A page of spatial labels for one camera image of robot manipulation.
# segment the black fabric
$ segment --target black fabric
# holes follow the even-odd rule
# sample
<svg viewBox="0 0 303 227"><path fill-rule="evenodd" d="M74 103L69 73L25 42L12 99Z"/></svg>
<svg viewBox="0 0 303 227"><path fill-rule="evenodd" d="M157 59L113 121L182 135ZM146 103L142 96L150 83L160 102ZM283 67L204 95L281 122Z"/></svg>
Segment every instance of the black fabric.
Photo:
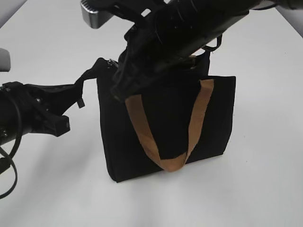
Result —
<svg viewBox="0 0 303 227"><path fill-rule="evenodd" d="M177 158L188 150L188 127L201 85L198 80L186 83L184 77L178 83L142 94L145 115L161 159Z"/></svg>
<svg viewBox="0 0 303 227"><path fill-rule="evenodd" d="M235 77L211 77L214 90L205 113L199 142L187 163L222 155L232 133Z"/></svg>
<svg viewBox="0 0 303 227"><path fill-rule="evenodd" d="M208 71L209 64L207 64L207 61L205 62L206 67L203 68L201 65L199 67L202 67L200 69L207 69ZM188 125L188 113L192 110L193 96L194 94L197 94L198 91L198 89L195 87L197 80L214 79L215 88L205 114L201 138L192 152L188 163L223 154L232 131L235 77L208 77L207 75L203 75L201 73L199 74L194 70L186 73L182 72L181 74L176 74L176 72L178 71L171 73L171 75L168 75L168 77L165 78L161 83L146 89L146 92L142 94L145 113L149 118L149 121L157 121L152 114L152 112L154 112L156 109L158 111L158 116L161 109L163 112L168 113L166 117L160 117L160 119L158 119L160 122L169 121L169 115L174 111L177 111L174 112L177 117L174 116L172 119L174 118L174 120L179 120L179 123L173 125L166 122L165 124L167 127L173 127L170 128L170 130L167 129L167 131L179 131L180 126L183 128L186 127L186 125ZM161 168L146 156L143 148L141 147L128 116L125 104L116 101L111 95L110 88L114 85L112 76L108 74L100 74L100 76L97 78L97 83L100 102L100 125L102 139L107 169L111 178L116 182L121 182L161 171ZM186 84L193 86L193 91L189 90L188 87L186 88ZM179 85L179 93L182 94L182 100L173 100L174 96L170 96L170 92L165 92L165 87L170 87L172 94L178 93L178 86L176 85ZM188 96L185 96L184 91L181 91L184 88L186 88L189 94ZM159 106L155 106L156 102L152 100L152 93L154 97L157 96L158 100L160 100L162 96L163 100L165 99L166 102L160 102ZM184 108L191 107L191 110L189 111L187 109L183 109L179 113L177 107L182 107L182 105L184 105ZM173 139L172 135L165 135L164 132L160 132L160 122L156 123L157 126L150 123L150 128L153 135L157 137L156 142L160 143L161 156L174 157L177 155L177 153L184 153L183 149L185 146L186 148L188 146L187 135L184 135L180 131L174 132L175 139ZM169 142L165 144L163 139L167 139L168 137L170 138ZM183 146L183 149L173 149L178 145Z"/></svg>

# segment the black cable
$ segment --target black cable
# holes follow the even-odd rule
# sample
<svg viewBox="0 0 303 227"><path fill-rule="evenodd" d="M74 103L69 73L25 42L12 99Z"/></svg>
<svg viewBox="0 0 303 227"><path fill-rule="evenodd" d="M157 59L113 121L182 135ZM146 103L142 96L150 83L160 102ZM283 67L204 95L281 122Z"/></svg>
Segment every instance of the black cable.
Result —
<svg viewBox="0 0 303 227"><path fill-rule="evenodd" d="M266 9L272 9L272 8L274 8L274 7L277 7L278 6L278 4L272 4L272 5L270 5L270 6L266 6L266 7L263 7L263 8L258 8L258 9L254 9L254 10L266 10Z"/></svg>
<svg viewBox="0 0 303 227"><path fill-rule="evenodd" d="M15 140L14 146L13 146L10 154L6 153L0 147L0 154L2 156L4 156L4 158L0 159L0 164L2 164L2 167L3 167L2 171L4 172L10 166L12 166L13 169L14 169L14 172L15 172L15 181L14 181L13 185L11 186L11 188L7 192L5 192L2 195L0 195L0 199L3 199L5 197L7 197L8 195L10 195L13 192L13 190L15 189L16 185L17 185L18 173L17 173L17 169L16 169L15 163L14 163L14 161L13 161L12 158L14 157L14 155L16 154L16 152L19 149L19 146L20 146L20 143L21 143L21 139L22 139L22 134L23 134L22 116L21 116L21 112L20 112L19 106L16 103L15 99L7 91L3 90L2 92L3 92L3 94L8 98L8 100L15 107L16 114L17 114L17 122L18 122L17 128L18 128L18 130L17 130L16 140Z"/></svg>
<svg viewBox="0 0 303 227"><path fill-rule="evenodd" d="M11 159L11 157L8 155L8 153L6 153L1 147L0 147L0 154L2 156L4 156L5 160L9 162L9 164L13 167L14 172L15 172L15 181L14 181L13 185L11 186L10 189L7 190L7 192L0 195L0 200L1 200L3 198L7 197L9 194L11 194L13 192L13 190L15 189L15 187L17 185L17 181L18 181L18 173L17 173L17 169L16 169L14 161Z"/></svg>
<svg viewBox="0 0 303 227"><path fill-rule="evenodd" d="M11 158L13 158L20 146L20 143L21 143L21 139L22 139L22 134L23 134L23 124L22 124L22 116L21 116L21 112L20 112L20 109L19 109L19 106L18 104L16 103L15 99L6 91L2 91L3 94L6 96L6 98L14 105L15 107L15 110L16 110L16 114L17 114L17 121L18 121L18 124L17 124L17 135L16 135L16 140L15 140L15 144L9 154L9 156Z"/></svg>

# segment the bag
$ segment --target bag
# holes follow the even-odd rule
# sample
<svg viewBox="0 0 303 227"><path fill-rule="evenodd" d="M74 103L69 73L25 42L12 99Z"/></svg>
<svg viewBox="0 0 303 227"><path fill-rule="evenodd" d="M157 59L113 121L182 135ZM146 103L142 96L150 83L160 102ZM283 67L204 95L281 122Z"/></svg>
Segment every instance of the bag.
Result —
<svg viewBox="0 0 303 227"><path fill-rule="evenodd" d="M232 132L235 77L208 76L210 52L125 103L97 78L107 170L116 182L222 155Z"/></svg>

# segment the white surface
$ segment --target white surface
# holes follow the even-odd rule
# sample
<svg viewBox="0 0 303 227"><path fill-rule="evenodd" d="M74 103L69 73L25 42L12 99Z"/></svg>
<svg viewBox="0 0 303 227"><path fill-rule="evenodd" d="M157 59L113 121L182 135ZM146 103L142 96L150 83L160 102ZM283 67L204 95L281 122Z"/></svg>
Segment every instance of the white surface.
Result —
<svg viewBox="0 0 303 227"><path fill-rule="evenodd" d="M24 2L26 2L26 0L0 1L0 28L24 4Z"/></svg>
<svg viewBox="0 0 303 227"><path fill-rule="evenodd" d="M0 30L12 57L0 82L73 83L97 57L117 59L129 26L114 18L92 30L77 0L29 0ZM70 133L24 137L1 226L303 226L302 53L302 38L274 9L239 22L212 54L213 75L238 76L225 154L119 184L106 170L97 87L86 83L86 107L67 112ZM1 192L12 179L12 170L1 175Z"/></svg>

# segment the black strap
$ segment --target black strap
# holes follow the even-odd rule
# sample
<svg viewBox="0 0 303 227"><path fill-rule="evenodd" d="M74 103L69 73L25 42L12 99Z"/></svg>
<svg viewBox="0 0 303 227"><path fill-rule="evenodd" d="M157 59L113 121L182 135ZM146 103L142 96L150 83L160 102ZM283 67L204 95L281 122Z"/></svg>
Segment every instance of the black strap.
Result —
<svg viewBox="0 0 303 227"><path fill-rule="evenodd" d="M219 37L217 37L217 46L215 46L215 47L204 46L204 47L202 47L202 49L205 51L209 51L209 52L213 52L213 51L217 50L222 44L222 38L223 38L223 35L220 35Z"/></svg>
<svg viewBox="0 0 303 227"><path fill-rule="evenodd" d="M99 74L102 74L103 70L107 68L110 62L114 62L114 60L106 61L103 58L98 58L93 67L89 70L86 70L82 76L75 82L75 86L77 89L83 93L83 85L84 81L88 79L96 79Z"/></svg>

